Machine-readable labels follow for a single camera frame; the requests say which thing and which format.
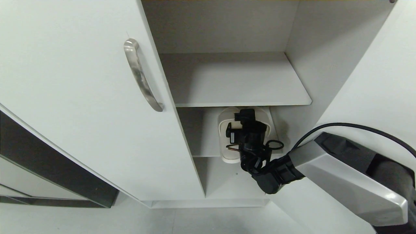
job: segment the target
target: cabinet door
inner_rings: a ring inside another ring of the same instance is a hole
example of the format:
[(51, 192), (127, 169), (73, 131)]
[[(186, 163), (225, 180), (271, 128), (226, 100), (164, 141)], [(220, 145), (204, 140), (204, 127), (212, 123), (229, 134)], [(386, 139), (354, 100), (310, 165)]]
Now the cabinet door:
[[(0, 32), (3, 112), (136, 199), (204, 197), (141, 1), (5, 0)], [(163, 112), (133, 77), (129, 38)]]

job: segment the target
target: cabinet handle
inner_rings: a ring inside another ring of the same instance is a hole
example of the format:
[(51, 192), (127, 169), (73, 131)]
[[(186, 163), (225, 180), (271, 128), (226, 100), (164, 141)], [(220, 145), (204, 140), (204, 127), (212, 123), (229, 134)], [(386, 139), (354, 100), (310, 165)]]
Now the cabinet handle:
[(143, 69), (140, 65), (139, 56), (137, 55), (137, 50), (139, 44), (135, 39), (129, 38), (124, 43), (124, 52), (126, 53), (127, 61), (129, 62), (131, 72), (133, 73), (134, 78), (136, 79), (137, 84), (139, 85), (140, 91), (146, 98), (149, 105), (157, 112), (163, 111), (163, 105), (158, 103), (153, 96), (152, 91), (150, 90), (149, 83), (146, 80), (146, 77), (143, 73)]

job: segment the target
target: white shelf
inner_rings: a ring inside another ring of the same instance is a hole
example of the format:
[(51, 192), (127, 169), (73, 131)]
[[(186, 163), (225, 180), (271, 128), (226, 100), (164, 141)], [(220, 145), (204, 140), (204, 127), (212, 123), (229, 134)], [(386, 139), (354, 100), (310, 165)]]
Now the white shelf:
[[(262, 107), (271, 119), (269, 107)], [(218, 116), (223, 107), (177, 108), (182, 128), (193, 157), (220, 157)], [(273, 121), (270, 121), (269, 139), (278, 139)], [(273, 151), (278, 157), (281, 150)]]
[(160, 54), (176, 107), (309, 105), (283, 52)]
[(266, 199), (265, 193), (240, 164), (220, 157), (194, 158), (206, 199)]
[(220, 157), (194, 158), (205, 199), (145, 201), (150, 208), (262, 207), (269, 199), (240, 164), (227, 164)]

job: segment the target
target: tile floor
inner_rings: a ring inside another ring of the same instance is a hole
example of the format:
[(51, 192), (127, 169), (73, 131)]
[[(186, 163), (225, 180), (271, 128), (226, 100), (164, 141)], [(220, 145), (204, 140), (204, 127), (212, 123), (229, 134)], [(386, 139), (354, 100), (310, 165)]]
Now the tile floor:
[(120, 194), (111, 209), (0, 204), (7, 234), (309, 234), (279, 207), (148, 209)]

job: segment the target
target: wire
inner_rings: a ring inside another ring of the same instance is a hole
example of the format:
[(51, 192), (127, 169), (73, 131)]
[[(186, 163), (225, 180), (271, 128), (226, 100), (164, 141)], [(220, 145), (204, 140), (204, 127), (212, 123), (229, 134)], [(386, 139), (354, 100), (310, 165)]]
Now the wire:
[[(272, 143), (272, 142), (279, 143), (280, 146), (279, 147), (270, 147), (270, 143)], [(268, 148), (268, 149), (271, 149), (271, 150), (283, 149), (283, 147), (285, 147), (285, 144), (283, 144), (283, 142), (278, 141), (278, 140), (269, 140), (265, 145), (265, 148)]]
[(293, 151), (294, 149), (298, 148), (299, 145), (308, 137), (310, 136), (312, 133), (316, 132), (319, 129), (322, 128), (326, 128), (326, 127), (332, 127), (332, 126), (343, 126), (343, 127), (353, 127), (353, 128), (358, 128), (358, 129), (362, 129), (362, 130), (366, 130), (369, 132), (373, 132), (376, 133), (378, 135), (381, 135), (385, 138), (388, 138), (394, 142), (396, 142), (397, 144), (401, 145), (403, 148), (405, 148), (407, 151), (409, 151), (415, 158), (416, 158), (416, 150), (413, 149), (410, 145), (408, 145), (407, 143), (405, 143), (404, 141), (400, 140), (399, 138), (390, 135), (386, 132), (380, 131), (378, 129), (372, 128), (372, 127), (367, 127), (364, 125), (359, 125), (359, 124), (350, 124), (350, 123), (329, 123), (329, 124), (323, 124), (321, 126), (318, 126), (312, 130), (310, 130), (308, 133), (306, 133), (303, 137), (301, 137), (296, 144), (293, 146), (293, 148), (287, 153), (289, 154), (291, 151)]

